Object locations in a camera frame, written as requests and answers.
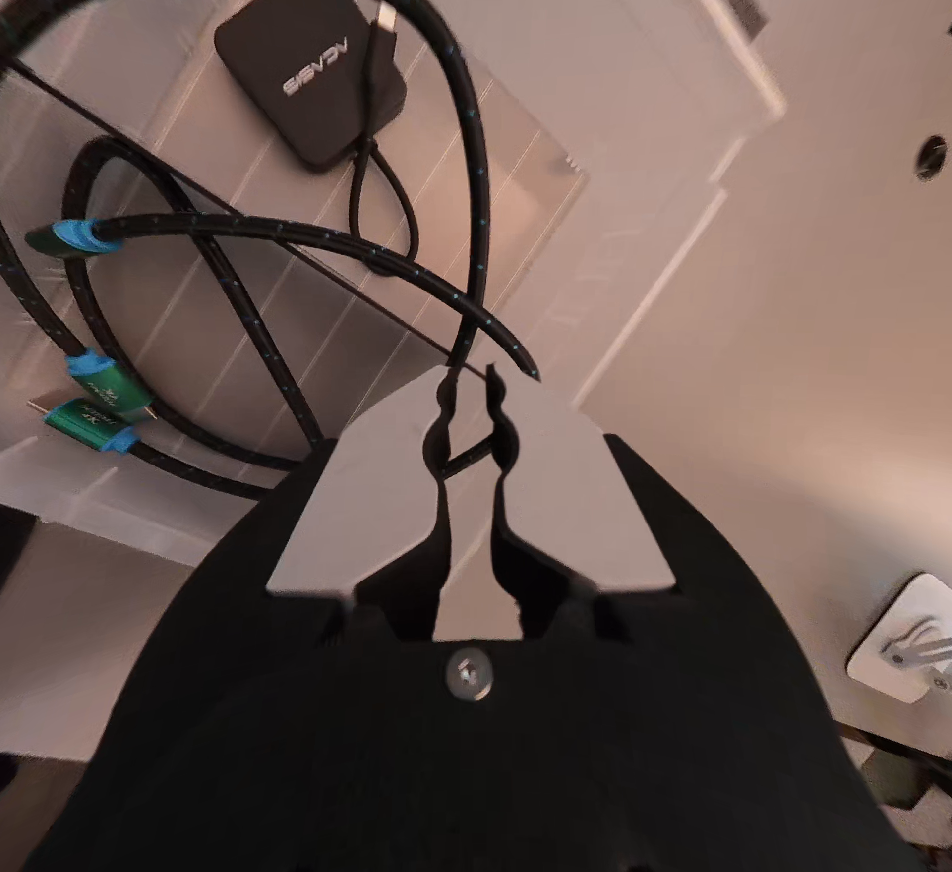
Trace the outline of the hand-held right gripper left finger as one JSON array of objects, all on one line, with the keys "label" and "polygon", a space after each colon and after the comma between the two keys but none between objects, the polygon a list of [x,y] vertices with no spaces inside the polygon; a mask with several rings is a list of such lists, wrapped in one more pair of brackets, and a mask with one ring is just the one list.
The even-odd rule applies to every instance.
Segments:
[{"label": "hand-held right gripper left finger", "polygon": [[437,366],[345,429],[267,583],[274,597],[379,610],[432,641],[451,561],[445,466],[456,371]]}]

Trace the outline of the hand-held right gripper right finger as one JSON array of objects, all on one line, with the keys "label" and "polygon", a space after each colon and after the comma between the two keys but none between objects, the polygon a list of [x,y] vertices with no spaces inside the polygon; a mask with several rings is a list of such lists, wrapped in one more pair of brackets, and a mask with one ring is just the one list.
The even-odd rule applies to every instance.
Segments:
[{"label": "hand-held right gripper right finger", "polygon": [[485,404],[499,470],[494,578],[540,639],[565,603],[673,592],[676,578],[605,433],[517,370],[489,365]]}]

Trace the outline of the clear plastic bin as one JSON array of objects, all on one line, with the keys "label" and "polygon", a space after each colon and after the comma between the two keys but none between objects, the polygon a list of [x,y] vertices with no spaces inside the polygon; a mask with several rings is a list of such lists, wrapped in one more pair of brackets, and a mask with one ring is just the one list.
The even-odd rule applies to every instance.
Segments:
[{"label": "clear plastic bin", "polygon": [[[306,172],[216,55],[249,0],[98,0],[24,56],[39,77],[213,198],[249,214],[347,225],[351,170]],[[581,401],[726,197],[745,141],[785,103],[725,0],[431,0],[462,40],[480,100],[492,195],[485,305],[542,381]],[[403,113],[380,136],[421,230],[420,260],[462,286],[469,199],[438,63],[398,27]],[[89,341],[60,270],[23,234],[60,216],[69,166],[100,131],[11,76],[2,90],[2,223],[57,315]],[[223,240],[329,435],[442,362],[451,310],[357,262],[313,266]],[[126,352],[175,407],[251,450],[306,441],[242,340],[197,249],[160,237],[90,267]],[[117,453],[89,450],[30,407],[68,398],[64,358],[2,286],[2,503],[195,564],[249,508]]]}]

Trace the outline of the black silver hdmi hub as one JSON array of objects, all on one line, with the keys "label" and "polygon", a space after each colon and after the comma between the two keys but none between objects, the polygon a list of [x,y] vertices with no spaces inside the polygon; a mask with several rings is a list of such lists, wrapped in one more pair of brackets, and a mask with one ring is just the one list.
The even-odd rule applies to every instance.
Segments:
[{"label": "black silver hdmi hub", "polygon": [[396,10],[375,3],[367,18],[355,0],[251,0],[213,35],[220,60],[298,161],[326,173],[352,163],[348,220],[362,239],[361,202],[375,166],[408,226],[403,255],[419,251],[411,198],[377,134],[403,110],[407,83],[395,63]]}]

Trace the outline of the round table grommet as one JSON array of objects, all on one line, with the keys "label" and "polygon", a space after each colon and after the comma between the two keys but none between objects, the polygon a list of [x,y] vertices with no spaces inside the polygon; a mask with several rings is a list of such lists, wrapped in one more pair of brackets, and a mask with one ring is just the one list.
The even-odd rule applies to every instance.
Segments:
[{"label": "round table grommet", "polygon": [[922,183],[934,180],[944,169],[948,154],[948,143],[939,134],[928,136],[916,154],[914,174]]}]

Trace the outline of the grey mount base plate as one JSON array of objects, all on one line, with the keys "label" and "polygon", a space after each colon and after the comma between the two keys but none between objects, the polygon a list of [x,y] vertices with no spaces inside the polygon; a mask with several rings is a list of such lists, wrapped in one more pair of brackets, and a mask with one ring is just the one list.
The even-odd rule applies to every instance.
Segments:
[{"label": "grey mount base plate", "polygon": [[921,573],[888,604],[849,656],[846,674],[905,704],[951,695],[951,589]]}]

